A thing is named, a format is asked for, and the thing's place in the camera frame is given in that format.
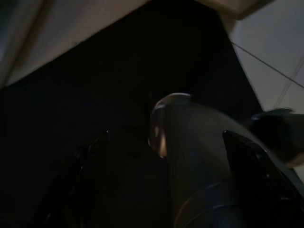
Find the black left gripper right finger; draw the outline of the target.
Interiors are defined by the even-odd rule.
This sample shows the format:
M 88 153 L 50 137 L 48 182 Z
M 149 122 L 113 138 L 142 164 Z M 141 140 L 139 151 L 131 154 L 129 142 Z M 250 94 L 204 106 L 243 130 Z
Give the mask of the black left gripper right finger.
M 225 130 L 223 140 L 244 217 L 251 228 L 302 228 L 304 199 L 252 140 Z

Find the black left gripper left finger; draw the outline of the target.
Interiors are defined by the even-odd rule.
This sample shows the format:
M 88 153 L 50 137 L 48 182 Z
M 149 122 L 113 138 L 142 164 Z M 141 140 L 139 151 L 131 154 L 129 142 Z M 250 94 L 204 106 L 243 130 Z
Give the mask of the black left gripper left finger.
M 109 132 L 82 144 L 55 176 L 31 219 L 32 228 L 86 228 L 101 185 Z

